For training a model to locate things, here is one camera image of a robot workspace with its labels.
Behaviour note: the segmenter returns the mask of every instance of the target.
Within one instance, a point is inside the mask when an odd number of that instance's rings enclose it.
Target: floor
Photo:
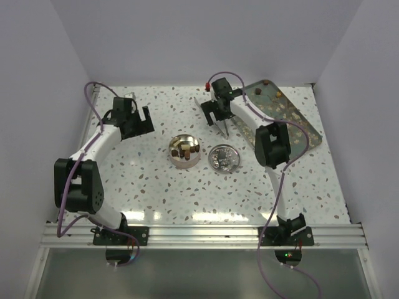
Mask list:
[[[139,110],[148,105],[155,132],[131,138],[114,148],[100,166],[105,200],[123,212],[131,224],[256,224],[263,225],[274,202],[271,183],[253,150],[228,121],[225,140],[209,127],[194,98],[209,99],[203,87],[115,87],[121,96],[134,92]],[[308,224],[350,223],[329,146],[310,85],[281,87],[283,93],[322,135],[320,146],[309,151],[289,175]],[[112,94],[100,89],[97,110],[112,107]],[[91,116],[88,136],[97,121]],[[189,133],[201,140],[201,160],[193,168],[176,169],[167,146],[172,137]],[[214,172],[209,150],[222,143],[235,147],[241,165],[232,174]],[[66,223],[75,214],[65,213]]]

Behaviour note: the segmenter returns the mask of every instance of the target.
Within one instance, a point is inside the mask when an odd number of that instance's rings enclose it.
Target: cable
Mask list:
[[[64,235],[66,234],[66,232],[67,232],[77,221],[79,221],[80,219],[82,219],[82,218],[88,218],[89,221],[91,221],[91,222],[94,223],[95,225],[97,225],[97,226],[99,226],[99,227],[103,227],[104,229],[106,229],[106,230],[112,232],[113,234],[124,235],[125,237],[131,238],[131,239],[134,241],[134,243],[137,244],[137,252],[136,252],[135,256],[134,256],[134,257],[131,257],[131,259],[130,259],[128,262],[123,263],[123,264],[118,265],[118,266],[128,265],[128,264],[130,264],[130,263],[135,259],[135,257],[138,256],[138,254],[139,254],[139,252],[140,252],[140,244],[138,243],[138,240],[137,240],[136,238],[134,238],[134,236],[129,235],[129,234],[126,234],[126,233],[124,233],[124,232],[119,232],[119,231],[117,231],[117,230],[114,230],[114,229],[111,229],[111,228],[109,228],[109,227],[106,227],[106,226],[104,226],[104,225],[102,225],[102,224],[99,224],[98,222],[95,222],[95,221],[93,221],[92,219],[90,219],[90,217],[89,217],[88,215],[81,215],[81,216],[78,216],[78,217],[75,218],[70,224],[68,224],[67,227],[66,227],[64,230],[62,230],[62,222],[63,222],[63,219],[64,219],[65,206],[66,206],[66,204],[67,204],[67,196],[68,196],[68,191],[69,191],[69,188],[70,188],[70,184],[71,184],[71,182],[72,182],[72,178],[74,177],[75,171],[76,171],[76,169],[78,168],[79,163],[82,161],[83,157],[85,156],[86,152],[87,152],[87,151],[89,150],[89,148],[100,138],[102,132],[104,131],[104,125],[103,125],[101,116],[100,116],[99,113],[96,111],[96,109],[95,109],[94,105],[92,104],[92,102],[90,101],[89,95],[88,95],[88,93],[87,93],[87,87],[89,87],[89,85],[91,85],[91,84],[103,86],[103,87],[105,87],[106,89],[108,89],[109,91],[111,91],[116,97],[118,97],[118,95],[117,95],[116,92],[114,92],[110,87],[106,86],[106,84],[103,84],[103,83],[100,83],[100,82],[91,81],[91,82],[87,82],[87,83],[85,84],[85,86],[84,86],[84,94],[85,94],[86,102],[89,104],[90,109],[93,111],[94,115],[95,115],[95,116],[97,117],[97,119],[99,120],[99,123],[100,123],[100,132],[97,133],[97,134],[92,138],[92,140],[84,147],[82,153],[79,155],[79,157],[77,158],[76,162],[74,163],[72,169],[70,170],[70,173],[69,173],[69,175],[68,175],[68,178],[67,178],[67,180],[66,180],[66,182],[65,182],[64,192],[62,193],[60,211],[59,211],[59,214],[58,214],[57,237],[58,237],[58,238],[61,238],[62,236],[64,236]]]
[[[242,91],[243,91],[244,103],[248,106],[248,108],[249,108],[256,116],[258,116],[260,119],[262,119],[262,120],[264,120],[264,121],[270,121],[270,122],[276,122],[276,123],[286,123],[286,124],[288,124],[288,125],[296,126],[298,129],[300,129],[301,132],[303,132],[303,134],[305,135],[305,138],[306,138],[306,146],[305,146],[305,149],[304,149],[296,158],[290,160],[290,161],[284,166],[284,168],[282,169],[281,180],[280,180],[279,190],[278,190],[277,196],[276,196],[276,201],[274,202],[274,206],[273,206],[273,208],[272,208],[272,211],[271,211],[271,213],[270,213],[270,216],[269,216],[269,218],[267,219],[266,224],[264,225],[264,227],[263,227],[263,229],[262,229],[262,232],[261,232],[260,235],[259,235],[259,242],[257,243],[257,250],[256,250],[257,266],[259,267],[259,271],[260,271],[260,273],[261,273],[261,275],[262,275],[263,280],[267,283],[267,285],[269,286],[269,288],[270,288],[275,294],[277,294],[278,296],[280,296],[280,298],[286,299],[286,297],[285,297],[283,294],[281,294],[276,288],[274,288],[274,287],[272,286],[272,284],[270,283],[269,279],[266,277],[266,274],[264,273],[264,270],[263,270],[263,267],[262,267],[262,262],[261,262],[261,243],[262,243],[263,235],[264,235],[264,233],[265,233],[265,231],[266,231],[266,229],[267,229],[267,227],[268,227],[268,225],[269,225],[269,223],[270,223],[270,221],[271,221],[271,219],[272,219],[272,217],[273,217],[273,215],[274,215],[274,212],[275,212],[276,209],[277,209],[277,204],[279,203],[279,199],[280,199],[280,195],[281,195],[281,191],[282,191],[282,185],[283,185],[283,183],[284,183],[284,178],[285,178],[285,176],[286,176],[285,171],[287,170],[287,168],[288,168],[292,163],[294,163],[294,162],[297,161],[300,157],[302,157],[302,156],[306,153],[306,151],[309,149],[309,136],[308,136],[307,132],[305,131],[305,129],[303,129],[302,126],[298,125],[297,123],[294,123],[293,121],[289,121],[289,120],[273,120],[273,119],[271,119],[271,118],[264,118],[263,115],[261,115],[260,113],[258,113],[258,112],[254,109],[254,107],[251,106],[251,102],[248,101],[247,98],[245,97],[245,94],[246,94],[246,93],[245,93],[245,84],[244,84],[244,80],[243,80],[239,75],[237,75],[236,73],[233,73],[233,72],[218,72],[218,73],[212,75],[211,78],[209,78],[209,80],[206,82],[206,84],[205,84],[205,89],[206,89],[206,90],[209,89],[210,81],[211,81],[215,76],[221,75],[221,74],[233,75],[233,76],[235,76],[235,77],[241,82],[241,85],[242,85],[242,88],[241,88],[241,89],[242,89]],[[301,269],[298,269],[298,268],[294,267],[294,270],[297,271],[297,272],[300,272],[300,273],[304,274],[304,275],[307,276],[309,279],[311,279],[311,280],[314,282],[314,284],[316,285],[316,287],[317,287],[317,291],[318,291],[317,299],[322,298],[322,290],[321,290],[321,287],[320,287],[319,283],[317,282],[317,280],[316,280],[313,276],[311,276],[310,274],[304,272],[304,271],[301,270]]]

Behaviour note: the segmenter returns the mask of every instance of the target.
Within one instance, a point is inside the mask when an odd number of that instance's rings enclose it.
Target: metal lid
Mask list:
[[[216,145],[209,152],[208,161],[219,173],[231,173],[237,169],[241,159],[239,153],[231,145]]]

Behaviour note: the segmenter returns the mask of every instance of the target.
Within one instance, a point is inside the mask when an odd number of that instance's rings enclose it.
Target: wall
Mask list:
[[[112,85],[315,82],[361,0],[52,0],[92,78]]]
[[[48,0],[0,4],[0,297],[22,298],[46,219],[52,167],[76,149],[89,79]]]
[[[362,221],[385,298],[397,298],[399,2],[364,0],[316,84],[354,221]]]

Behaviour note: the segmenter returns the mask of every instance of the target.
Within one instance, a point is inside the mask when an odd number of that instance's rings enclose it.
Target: gray floor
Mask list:
[[[262,251],[270,281],[288,298],[317,298],[314,284]],[[308,250],[298,266],[323,299],[370,298],[356,250]],[[278,298],[263,282],[254,250],[143,250],[116,271],[104,249],[52,249],[38,298]]]

